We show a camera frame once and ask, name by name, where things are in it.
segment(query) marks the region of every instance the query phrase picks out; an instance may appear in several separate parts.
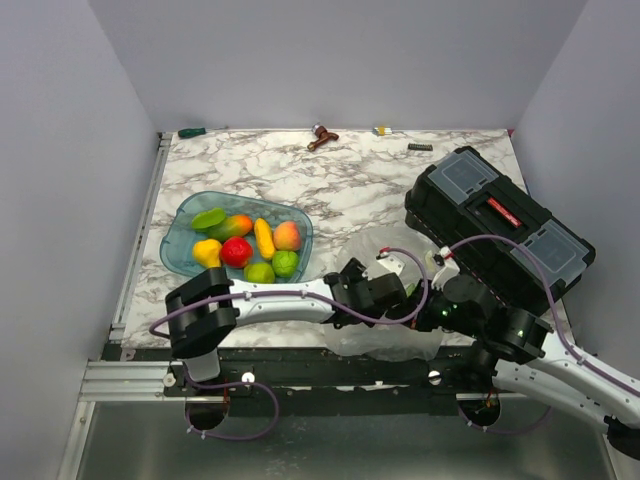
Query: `brown toy object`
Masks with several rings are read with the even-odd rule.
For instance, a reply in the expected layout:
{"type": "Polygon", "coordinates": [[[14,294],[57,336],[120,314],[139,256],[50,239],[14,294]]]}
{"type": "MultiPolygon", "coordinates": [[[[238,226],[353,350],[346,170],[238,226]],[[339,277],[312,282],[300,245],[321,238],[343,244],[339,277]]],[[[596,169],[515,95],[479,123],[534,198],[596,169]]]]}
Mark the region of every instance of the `brown toy object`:
{"type": "Polygon", "coordinates": [[[329,140],[337,140],[338,138],[340,138],[337,133],[328,132],[327,129],[319,123],[316,123],[311,131],[316,134],[316,137],[318,137],[318,140],[307,145],[307,148],[312,152],[320,145],[324,145],[325,143],[327,143],[329,140]]]}

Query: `plastic sheet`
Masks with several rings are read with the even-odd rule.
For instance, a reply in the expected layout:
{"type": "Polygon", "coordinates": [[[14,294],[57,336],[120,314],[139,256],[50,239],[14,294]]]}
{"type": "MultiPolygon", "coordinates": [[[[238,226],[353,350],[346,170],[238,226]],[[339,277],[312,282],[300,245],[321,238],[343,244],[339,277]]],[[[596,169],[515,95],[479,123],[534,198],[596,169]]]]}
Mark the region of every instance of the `plastic sheet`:
{"type": "MultiPolygon", "coordinates": [[[[427,237],[408,227],[379,227],[358,232],[342,247],[336,259],[336,271],[340,271],[350,258],[356,257],[369,270],[371,277],[388,273],[375,257],[382,247],[397,246],[409,250],[424,259],[429,250],[437,247],[427,237]]],[[[417,284],[420,270],[408,258],[400,258],[405,263],[400,280],[405,288],[417,284]]],[[[350,325],[335,329],[325,325],[327,347],[342,356],[362,355],[378,360],[399,362],[412,358],[431,360],[435,357],[442,341],[440,330],[416,332],[403,325],[350,325]]]]}

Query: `toolbox lid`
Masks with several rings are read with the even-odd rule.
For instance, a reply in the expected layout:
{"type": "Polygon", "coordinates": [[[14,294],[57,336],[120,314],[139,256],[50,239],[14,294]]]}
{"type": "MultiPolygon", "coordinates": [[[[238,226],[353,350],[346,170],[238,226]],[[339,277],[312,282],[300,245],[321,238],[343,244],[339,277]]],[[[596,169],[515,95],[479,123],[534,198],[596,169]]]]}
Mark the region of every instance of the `toolbox lid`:
{"type": "MultiPolygon", "coordinates": [[[[521,246],[540,262],[549,285],[558,280],[569,285],[587,268],[584,258],[589,250],[554,220],[548,220],[537,232],[529,235],[521,246]]],[[[511,255],[540,278],[534,266],[519,250],[514,248],[511,255]]]]}
{"type": "Polygon", "coordinates": [[[429,174],[429,179],[457,205],[496,178],[498,174],[468,150],[451,152],[429,174]]]}

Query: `marble countertop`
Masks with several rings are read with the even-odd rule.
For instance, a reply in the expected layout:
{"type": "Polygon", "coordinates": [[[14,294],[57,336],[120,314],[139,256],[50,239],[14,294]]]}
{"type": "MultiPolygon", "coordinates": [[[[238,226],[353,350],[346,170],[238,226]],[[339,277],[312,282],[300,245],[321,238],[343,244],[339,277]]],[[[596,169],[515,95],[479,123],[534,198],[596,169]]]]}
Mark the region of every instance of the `marble countertop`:
{"type": "MultiPolygon", "coordinates": [[[[524,189],[505,130],[407,131],[377,137],[366,131],[339,131],[340,139],[309,152],[310,131],[213,131],[192,139],[174,135],[158,197],[141,247],[142,263],[133,280],[124,348],[163,348],[151,336],[152,321],[165,314],[165,295],[187,278],[167,270],[159,248],[178,206],[205,190],[234,193],[298,207],[314,225],[313,252],[304,279],[334,269],[341,245],[356,232],[404,225],[404,195],[431,163],[457,147],[471,145],[524,189]],[[408,151],[408,143],[430,143],[433,152],[408,151]]],[[[566,319],[564,309],[560,309],[566,319]]],[[[227,347],[325,347],[322,325],[275,322],[234,330],[227,347]]],[[[470,339],[446,334],[445,345],[470,339]]]]}

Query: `gray wall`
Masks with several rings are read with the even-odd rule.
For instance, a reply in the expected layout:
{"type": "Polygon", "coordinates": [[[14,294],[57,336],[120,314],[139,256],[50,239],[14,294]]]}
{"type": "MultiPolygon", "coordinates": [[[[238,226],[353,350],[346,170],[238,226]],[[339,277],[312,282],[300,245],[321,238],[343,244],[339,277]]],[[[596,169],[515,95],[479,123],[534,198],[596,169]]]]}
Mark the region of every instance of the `gray wall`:
{"type": "Polygon", "coordinates": [[[578,340],[636,378],[639,23],[637,0],[590,0],[514,136],[533,195],[598,252],[566,298],[578,340]]]}
{"type": "Polygon", "coordinates": [[[512,127],[585,0],[90,0],[156,127],[512,127]]]}
{"type": "Polygon", "coordinates": [[[84,0],[0,15],[0,465],[57,473],[104,340],[157,137],[84,0]]]}

